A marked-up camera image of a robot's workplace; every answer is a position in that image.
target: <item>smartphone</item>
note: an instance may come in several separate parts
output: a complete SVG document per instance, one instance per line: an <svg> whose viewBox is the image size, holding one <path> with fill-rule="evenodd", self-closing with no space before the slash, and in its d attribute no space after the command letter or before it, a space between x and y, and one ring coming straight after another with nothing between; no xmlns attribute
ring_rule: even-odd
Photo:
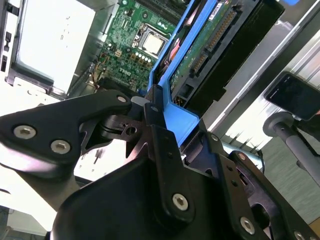
<svg viewBox="0 0 320 240"><path fill-rule="evenodd" d="M282 72L264 98L305 121L320 110L320 91L290 72Z"/></svg>

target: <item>floor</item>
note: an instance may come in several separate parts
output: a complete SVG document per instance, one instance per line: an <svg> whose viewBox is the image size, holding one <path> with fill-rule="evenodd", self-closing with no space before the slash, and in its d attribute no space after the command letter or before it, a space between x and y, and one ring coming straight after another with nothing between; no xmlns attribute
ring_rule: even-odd
<svg viewBox="0 0 320 240"><path fill-rule="evenodd" d="M320 153L320 142L303 134ZM280 138L273 138L262 148L265 176L298 214L310 224L320 217L320 187L296 165L297 159Z"/></svg>
<svg viewBox="0 0 320 240"><path fill-rule="evenodd" d="M38 236L25 232L11 230L6 238L3 239L3 234L6 231L9 209L0 206L0 240L44 240L44 236Z"/></svg>

